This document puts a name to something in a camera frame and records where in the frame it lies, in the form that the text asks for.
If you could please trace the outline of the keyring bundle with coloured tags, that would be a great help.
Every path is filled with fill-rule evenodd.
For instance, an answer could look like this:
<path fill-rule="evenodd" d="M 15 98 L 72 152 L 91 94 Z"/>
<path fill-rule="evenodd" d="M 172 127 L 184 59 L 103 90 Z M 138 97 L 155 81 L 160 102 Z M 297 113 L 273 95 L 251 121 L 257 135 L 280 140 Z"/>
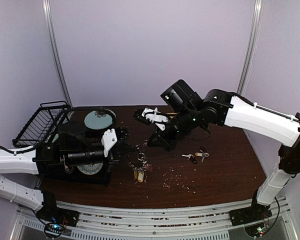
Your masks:
<path fill-rule="evenodd" d="M 127 156 L 128 166 L 133 171 L 133 180 L 135 184 L 144 184 L 147 182 L 147 173 L 153 171 L 153 166 L 148 162 L 148 157 L 145 154 L 145 147 L 148 146 L 148 141 L 146 140 L 143 144 L 136 146 L 137 162 L 133 162 L 130 156 Z"/>

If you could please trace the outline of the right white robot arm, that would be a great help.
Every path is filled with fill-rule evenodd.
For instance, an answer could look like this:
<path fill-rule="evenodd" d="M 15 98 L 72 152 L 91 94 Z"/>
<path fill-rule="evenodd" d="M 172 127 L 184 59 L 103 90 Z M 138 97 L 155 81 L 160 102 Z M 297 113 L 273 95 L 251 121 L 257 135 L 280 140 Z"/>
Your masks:
<path fill-rule="evenodd" d="M 175 116 L 169 117 L 156 108 L 142 111 L 141 116 L 156 125 L 148 140 L 150 147 L 172 151 L 180 138 L 209 124 L 248 130 L 280 142 L 279 164 L 256 191 L 254 204 L 246 210 L 249 220 L 258 220 L 289 179 L 300 173 L 300 113 L 280 113 L 220 89 L 212 89 L 201 98 L 182 79 L 165 90 L 161 98 Z"/>

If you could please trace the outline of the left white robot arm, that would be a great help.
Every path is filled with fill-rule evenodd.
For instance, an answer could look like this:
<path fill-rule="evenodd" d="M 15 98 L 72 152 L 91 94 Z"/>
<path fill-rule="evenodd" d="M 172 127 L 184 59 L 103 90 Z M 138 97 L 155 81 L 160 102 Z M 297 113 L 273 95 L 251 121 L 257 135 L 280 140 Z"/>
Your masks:
<path fill-rule="evenodd" d="M 115 113 L 103 107 L 40 107 L 13 140 L 13 149 L 0 145 L 0 197 L 42 211 L 51 222 L 59 221 L 62 211 L 54 194 L 4 175 L 107 186 L 119 161 L 138 150 L 127 143 L 128 128 L 115 123 Z"/>

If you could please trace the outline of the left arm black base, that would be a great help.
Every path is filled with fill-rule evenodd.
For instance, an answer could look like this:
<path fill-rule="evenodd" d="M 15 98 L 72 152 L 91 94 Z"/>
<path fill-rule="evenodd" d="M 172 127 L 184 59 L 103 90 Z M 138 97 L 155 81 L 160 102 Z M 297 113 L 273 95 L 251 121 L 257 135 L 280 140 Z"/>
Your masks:
<path fill-rule="evenodd" d="M 67 226 L 76 227 L 80 213 L 75 210 L 57 206 L 56 197 L 48 191 L 39 191 L 43 200 L 42 208 L 35 211 L 36 218 L 44 225 L 43 233 L 50 239 L 60 237 Z"/>

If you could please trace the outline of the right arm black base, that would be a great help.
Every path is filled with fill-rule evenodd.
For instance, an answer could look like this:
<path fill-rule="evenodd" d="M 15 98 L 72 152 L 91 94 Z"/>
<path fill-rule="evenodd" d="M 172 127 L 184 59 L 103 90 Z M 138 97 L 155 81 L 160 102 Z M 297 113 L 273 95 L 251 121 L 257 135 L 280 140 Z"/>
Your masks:
<path fill-rule="evenodd" d="M 254 240 L 262 238 L 274 227 L 280 216 L 280 203 L 277 197 L 275 197 L 274 200 L 277 204 L 277 214 L 273 223 L 270 223 L 270 217 L 272 216 L 270 205 L 258 204 L 257 191 L 255 191 L 249 207 L 229 211 L 228 214 L 232 226 L 246 225 L 262 220 L 262 223 L 256 223 L 244 227 L 244 231 L 249 237 Z"/>

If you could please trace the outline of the keys with black fob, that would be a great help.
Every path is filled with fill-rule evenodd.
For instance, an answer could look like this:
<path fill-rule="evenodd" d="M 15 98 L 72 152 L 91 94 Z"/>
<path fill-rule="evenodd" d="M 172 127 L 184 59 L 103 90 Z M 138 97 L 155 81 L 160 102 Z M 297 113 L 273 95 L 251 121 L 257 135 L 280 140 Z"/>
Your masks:
<path fill-rule="evenodd" d="M 196 160 L 196 158 L 195 158 L 195 156 L 193 154 L 182 154 L 181 156 L 184 157 L 184 158 L 187 158 L 193 164 L 197 164 L 198 163 L 198 161 Z"/>

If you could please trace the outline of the keys with yellow tag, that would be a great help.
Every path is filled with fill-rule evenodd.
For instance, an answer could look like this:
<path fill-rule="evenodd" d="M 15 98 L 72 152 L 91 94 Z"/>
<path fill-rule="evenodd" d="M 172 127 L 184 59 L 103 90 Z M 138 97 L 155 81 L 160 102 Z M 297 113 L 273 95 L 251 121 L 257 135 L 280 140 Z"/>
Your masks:
<path fill-rule="evenodd" d="M 195 156 L 196 157 L 200 157 L 201 158 L 201 162 L 203 163 L 204 160 L 210 156 L 210 154 L 208 153 L 208 151 L 206 150 L 206 148 L 204 146 L 201 146 L 199 148 L 199 152 L 195 153 Z"/>

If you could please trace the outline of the light blue flower plate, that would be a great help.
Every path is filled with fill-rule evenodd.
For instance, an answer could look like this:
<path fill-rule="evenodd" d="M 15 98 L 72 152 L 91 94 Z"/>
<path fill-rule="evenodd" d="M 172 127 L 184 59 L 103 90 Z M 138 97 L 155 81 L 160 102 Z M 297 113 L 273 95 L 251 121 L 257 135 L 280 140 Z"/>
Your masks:
<path fill-rule="evenodd" d="M 116 114 L 110 109 L 107 109 L 107 112 L 93 110 L 85 116 L 84 124 L 91 130 L 100 131 L 111 128 L 115 120 Z"/>

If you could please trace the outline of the light green bowl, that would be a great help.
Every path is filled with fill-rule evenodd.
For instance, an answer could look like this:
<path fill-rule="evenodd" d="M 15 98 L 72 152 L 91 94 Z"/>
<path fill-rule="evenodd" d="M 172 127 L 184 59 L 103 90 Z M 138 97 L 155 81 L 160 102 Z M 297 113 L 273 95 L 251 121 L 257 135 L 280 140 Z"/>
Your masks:
<path fill-rule="evenodd" d="M 52 139 L 52 143 L 54 143 L 59 138 L 59 134 L 57 133 L 54 138 Z"/>

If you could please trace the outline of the aluminium slotted front rail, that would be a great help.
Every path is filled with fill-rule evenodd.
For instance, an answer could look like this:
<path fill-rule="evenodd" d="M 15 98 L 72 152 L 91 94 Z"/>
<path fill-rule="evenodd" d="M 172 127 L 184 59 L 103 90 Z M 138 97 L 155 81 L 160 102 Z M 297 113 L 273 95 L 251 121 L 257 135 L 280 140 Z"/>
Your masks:
<path fill-rule="evenodd" d="M 248 207 L 251 200 L 181 208 L 113 208 L 58 202 L 79 213 L 75 227 L 67 227 L 62 240 L 250 240 L 247 230 L 262 224 L 271 230 L 263 240 L 297 240 L 286 198 L 271 204 L 271 217 L 234 226 L 231 210 Z"/>

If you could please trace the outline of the left aluminium frame post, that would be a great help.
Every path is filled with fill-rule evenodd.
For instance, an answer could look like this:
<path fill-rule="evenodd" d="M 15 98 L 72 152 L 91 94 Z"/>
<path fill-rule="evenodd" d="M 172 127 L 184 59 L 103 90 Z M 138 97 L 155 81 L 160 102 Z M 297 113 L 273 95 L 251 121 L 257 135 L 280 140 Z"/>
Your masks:
<path fill-rule="evenodd" d="M 72 107 L 73 104 L 72 104 L 70 93 L 69 93 L 67 83 L 65 80 L 62 63 L 61 63 L 61 58 L 60 58 L 58 46 L 57 46 L 57 40 L 56 40 L 54 24 L 53 24 L 53 16 L 52 16 L 52 11 L 51 11 L 51 1 L 50 0 L 42 0 L 42 7 L 43 7 L 43 14 L 44 14 L 44 18 L 45 18 L 45 22 L 46 22 L 46 26 L 47 26 L 48 37 L 49 37 L 50 46 L 51 46 L 51 50 L 52 50 L 53 62 L 55 65 L 58 81 L 59 81 L 61 91 L 62 91 L 65 101 Z"/>

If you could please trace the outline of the aluminium frame post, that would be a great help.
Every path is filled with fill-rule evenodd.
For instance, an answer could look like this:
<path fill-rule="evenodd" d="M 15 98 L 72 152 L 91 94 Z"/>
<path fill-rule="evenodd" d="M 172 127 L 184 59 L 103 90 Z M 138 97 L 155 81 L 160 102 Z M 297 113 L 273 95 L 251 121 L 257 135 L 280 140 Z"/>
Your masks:
<path fill-rule="evenodd" d="M 248 86 L 248 81 L 252 70 L 253 56 L 257 49 L 257 41 L 260 33 L 262 10 L 263 0 L 255 0 L 247 50 L 237 88 L 237 93 L 239 95 L 244 95 Z"/>
<path fill-rule="evenodd" d="M 44 18 L 45 18 L 45 22 L 46 22 L 46 26 L 47 26 L 48 37 L 49 37 L 50 46 L 51 46 L 51 50 L 52 50 L 53 62 L 55 65 L 58 81 L 59 81 L 61 91 L 62 91 L 65 101 L 72 107 L 73 104 L 72 104 L 70 93 L 69 93 L 67 83 L 65 80 L 62 63 L 61 63 L 61 58 L 60 58 L 58 46 L 57 46 L 57 40 L 56 40 L 54 24 L 53 24 L 53 16 L 52 16 L 52 11 L 51 11 L 51 1 L 50 0 L 42 0 L 42 7 L 43 7 L 43 14 L 44 14 Z"/>

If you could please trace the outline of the right aluminium frame post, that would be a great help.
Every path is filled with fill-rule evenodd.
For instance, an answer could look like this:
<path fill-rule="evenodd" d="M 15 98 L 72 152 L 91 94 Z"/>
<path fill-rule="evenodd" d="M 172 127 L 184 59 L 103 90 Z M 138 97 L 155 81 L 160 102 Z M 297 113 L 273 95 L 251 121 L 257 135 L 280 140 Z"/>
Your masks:
<path fill-rule="evenodd" d="M 239 95 L 244 95 L 248 86 L 248 81 L 252 70 L 253 56 L 257 49 L 257 41 L 260 33 L 262 10 L 263 0 L 255 0 L 247 50 L 237 88 L 237 93 Z"/>

